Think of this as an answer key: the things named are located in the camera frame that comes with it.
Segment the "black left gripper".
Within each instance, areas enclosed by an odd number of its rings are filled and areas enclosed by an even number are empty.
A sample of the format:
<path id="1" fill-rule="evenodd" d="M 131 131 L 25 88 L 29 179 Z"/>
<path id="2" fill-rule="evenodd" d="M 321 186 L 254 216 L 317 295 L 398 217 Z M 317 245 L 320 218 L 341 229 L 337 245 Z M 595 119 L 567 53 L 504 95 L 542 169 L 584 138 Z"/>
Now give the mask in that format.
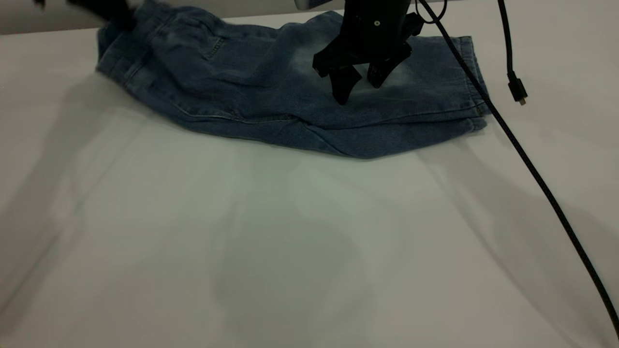
<path id="1" fill-rule="evenodd" d="M 68 0 L 68 3 L 105 16 L 106 21 L 117 24 L 123 30 L 133 30 L 137 24 L 135 8 L 129 7 L 126 0 Z"/>

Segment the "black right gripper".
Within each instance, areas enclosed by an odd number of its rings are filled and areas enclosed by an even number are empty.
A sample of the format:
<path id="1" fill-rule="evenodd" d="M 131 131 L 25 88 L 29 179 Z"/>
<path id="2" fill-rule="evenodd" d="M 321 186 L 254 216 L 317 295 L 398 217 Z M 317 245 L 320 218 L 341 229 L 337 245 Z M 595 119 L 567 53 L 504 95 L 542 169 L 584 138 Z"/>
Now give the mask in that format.
<path id="1" fill-rule="evenodd" d="M 362 79 L 354 63 L 371 62 L 367 80 L 380 88 L 391 72 L 412 52 L 405 43 L 416 36 L 424 20 L 408 13 L 409 0 L 347 0 L 338 43 L 331 43 L 312 59 L 312 68 L 329 77 L 332 96 L 345 105 L 354 86 Z"/>

